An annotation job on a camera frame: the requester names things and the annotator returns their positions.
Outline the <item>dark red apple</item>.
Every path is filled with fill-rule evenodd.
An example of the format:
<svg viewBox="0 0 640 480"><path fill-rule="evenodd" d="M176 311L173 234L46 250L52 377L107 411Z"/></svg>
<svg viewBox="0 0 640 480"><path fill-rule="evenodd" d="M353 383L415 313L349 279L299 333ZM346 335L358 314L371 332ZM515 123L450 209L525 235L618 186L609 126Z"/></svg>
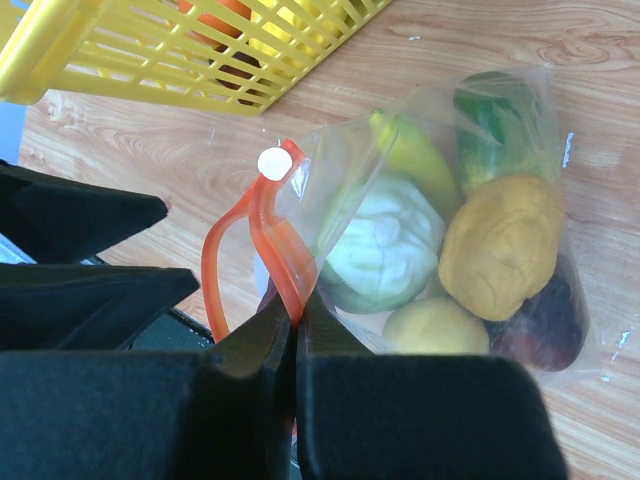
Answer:
<svg viewBox="0 0 640 480"><path fill-rule="evenodd" d="M488 327L489 350L528 367L559 372L579 356L588 326L581 297L556 273L508 321Z"/></svg>

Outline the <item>green cabbage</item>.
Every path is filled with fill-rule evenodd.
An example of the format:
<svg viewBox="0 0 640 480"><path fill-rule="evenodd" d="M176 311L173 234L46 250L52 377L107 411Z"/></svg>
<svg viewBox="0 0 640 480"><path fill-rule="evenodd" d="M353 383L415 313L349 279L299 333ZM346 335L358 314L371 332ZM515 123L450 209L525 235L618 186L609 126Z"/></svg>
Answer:
<svg viewBox="0 0 640 480"><path fill-rule="evenodd" d="M435 270L445 223L406 175L382 173L328 253L320 283L331 303L353 314L395 310L413 301Z"/></svg>

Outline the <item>clear zip top bag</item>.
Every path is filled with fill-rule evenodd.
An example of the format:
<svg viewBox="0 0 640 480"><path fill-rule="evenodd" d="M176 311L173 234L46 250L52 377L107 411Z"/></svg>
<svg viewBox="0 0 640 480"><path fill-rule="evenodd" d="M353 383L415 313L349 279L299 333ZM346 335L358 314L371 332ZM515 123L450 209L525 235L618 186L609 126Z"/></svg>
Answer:
<svg viewBox="0 0 640 480"><path fill-rule="evenodd" d="M571 252L561 147L542 67L419 87L263 150L201 254L215 340L239 325L226 258L252 267L249 309L293 320L318 296L377 354L489 354L540 382L600 368Z"/></svg>

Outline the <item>yellow lemon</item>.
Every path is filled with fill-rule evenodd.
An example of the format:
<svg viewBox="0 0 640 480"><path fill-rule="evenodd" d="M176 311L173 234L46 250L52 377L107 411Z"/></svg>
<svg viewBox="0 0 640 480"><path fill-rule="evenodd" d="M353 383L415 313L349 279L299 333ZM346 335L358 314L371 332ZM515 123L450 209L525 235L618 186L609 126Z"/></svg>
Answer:
<svg viewBox="0 0 640 480"><path fill-rule="evenodd" d="M535 174L493 179L451 221L440 282L474 315L506 321L551 279L563 230L559 187Z"/></svg>

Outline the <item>orange green mango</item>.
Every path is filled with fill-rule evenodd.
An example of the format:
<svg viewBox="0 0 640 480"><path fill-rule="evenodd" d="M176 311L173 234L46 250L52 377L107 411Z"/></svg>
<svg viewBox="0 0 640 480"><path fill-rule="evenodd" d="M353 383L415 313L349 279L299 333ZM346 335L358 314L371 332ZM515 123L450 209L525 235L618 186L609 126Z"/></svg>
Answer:
<svg viewBox="0 0 640 480"><path fill-rule="evenodd" d="M461 188L514 173L549 177L544 103L518 76L499 71L471 75L454 90Z"/></svg>

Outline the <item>yellow plastic basket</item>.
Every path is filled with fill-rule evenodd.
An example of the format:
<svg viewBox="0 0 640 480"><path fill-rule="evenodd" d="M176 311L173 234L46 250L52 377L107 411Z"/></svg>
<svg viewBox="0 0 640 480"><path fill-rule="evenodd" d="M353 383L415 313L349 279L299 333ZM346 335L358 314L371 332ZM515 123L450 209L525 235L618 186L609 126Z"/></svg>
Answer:
<svg viewBox="0 0 640 480"><path fill-rule="evenodd" d="M51 90L255 116L384 8L381 1L5 1L1 98ZM201 23L211 13L238 38ZM214 48L194 32L221 43Z"/></svg>

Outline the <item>yellow banana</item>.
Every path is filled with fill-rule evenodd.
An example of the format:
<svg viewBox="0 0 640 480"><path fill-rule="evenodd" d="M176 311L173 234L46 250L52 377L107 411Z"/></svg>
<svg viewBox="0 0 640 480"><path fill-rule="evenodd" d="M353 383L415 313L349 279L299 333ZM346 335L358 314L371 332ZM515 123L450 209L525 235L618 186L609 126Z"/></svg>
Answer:
<svg viewBox="0 0 640 480"><path fill-rule="evenodd" d="M449 221L462 203L460 190L449 163L429 136L414 122L384 109L376 109L369 124L378 150L388 154L388 168L409 176L431 206Z"/></svg>

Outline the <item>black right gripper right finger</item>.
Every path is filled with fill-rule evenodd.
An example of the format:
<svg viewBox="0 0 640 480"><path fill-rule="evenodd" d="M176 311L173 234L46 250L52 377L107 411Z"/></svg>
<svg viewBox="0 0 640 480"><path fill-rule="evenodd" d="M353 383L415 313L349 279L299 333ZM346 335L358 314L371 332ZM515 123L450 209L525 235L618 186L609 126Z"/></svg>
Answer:
<svg viewBox="0 0 640 480"><path fill-rule="evenodd" d="M528 372L486 355L376 355L319 294L298 326L297 455L306 479L565 479Z"/></svg>

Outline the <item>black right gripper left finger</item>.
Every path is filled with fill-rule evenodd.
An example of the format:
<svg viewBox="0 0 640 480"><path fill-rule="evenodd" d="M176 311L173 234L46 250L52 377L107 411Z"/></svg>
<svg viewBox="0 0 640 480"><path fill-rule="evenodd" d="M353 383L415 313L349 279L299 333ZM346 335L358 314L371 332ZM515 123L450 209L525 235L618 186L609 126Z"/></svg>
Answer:
<svg viewBox="0 0 640 480"><path fill-rule="evenodd" d="M296 332L278 295L202 351L1 357L5 479L285 479Z"/></svg>

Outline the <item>yellow apple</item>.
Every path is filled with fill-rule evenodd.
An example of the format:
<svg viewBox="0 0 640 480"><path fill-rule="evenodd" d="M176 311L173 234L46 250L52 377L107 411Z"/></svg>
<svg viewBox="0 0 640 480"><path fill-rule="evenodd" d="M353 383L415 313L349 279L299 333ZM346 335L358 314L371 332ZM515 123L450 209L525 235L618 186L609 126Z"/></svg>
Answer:
<svg viewBox="0 0 640 480"><path fill-rule="evenodd" d="M450 298L414 301L394 311L382 336L406 354L486 354L483 322Z"/></svg>

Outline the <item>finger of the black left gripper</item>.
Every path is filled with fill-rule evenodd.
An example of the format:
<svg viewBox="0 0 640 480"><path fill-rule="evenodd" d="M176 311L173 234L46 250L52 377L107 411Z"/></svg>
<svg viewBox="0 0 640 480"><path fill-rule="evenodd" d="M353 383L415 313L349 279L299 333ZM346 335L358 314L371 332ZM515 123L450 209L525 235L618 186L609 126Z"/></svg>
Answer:
<svg viewBox="0 0 640 480"><path fill-rule="evenodd" d="M158 197L1 162L1 234L37 263L77 263L163 220Z"/></svg>
<svg viewBox="0 0 640 480"><path fill-rule="evenodd" d="M198 289L188 269L3 264L1 349L118 349Z"/></svg>

